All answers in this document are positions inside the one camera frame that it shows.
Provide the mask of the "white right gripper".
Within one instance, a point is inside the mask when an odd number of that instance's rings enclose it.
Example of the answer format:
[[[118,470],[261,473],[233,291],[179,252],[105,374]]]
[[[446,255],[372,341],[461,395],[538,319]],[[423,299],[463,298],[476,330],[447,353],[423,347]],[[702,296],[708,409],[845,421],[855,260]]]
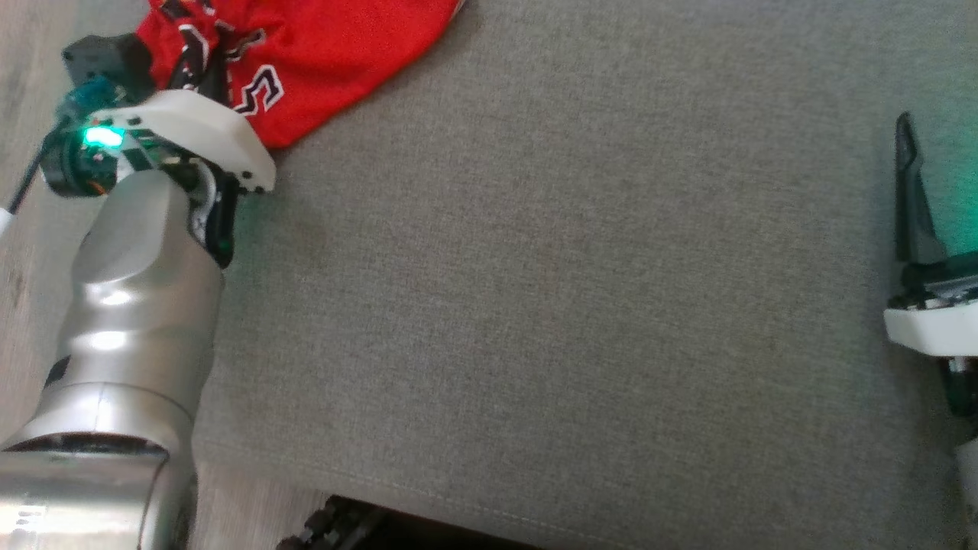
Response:
[[[947,257],[922,178],[911,112],[895,120],[895,260],[900,293],[883,311],[887,337],[935,358],[951,414],[976,415],[977,254]]]

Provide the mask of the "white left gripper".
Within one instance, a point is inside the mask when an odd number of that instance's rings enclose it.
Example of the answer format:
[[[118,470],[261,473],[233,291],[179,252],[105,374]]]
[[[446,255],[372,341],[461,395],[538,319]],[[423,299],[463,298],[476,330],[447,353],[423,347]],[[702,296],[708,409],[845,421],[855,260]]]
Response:
[[[193,92],[203,76],[205,96]],[[209,59],[209,42],[184,44],[169,88],[188,90],[156,92],[136,105],[70,99],[45,140],[42,174],[58,196],[88,198],[136,172],[160,172],[191,199],[193,237],[227,267],[238,199],[271,192],[277,168],[247,119],[226,107],[226,56]]]

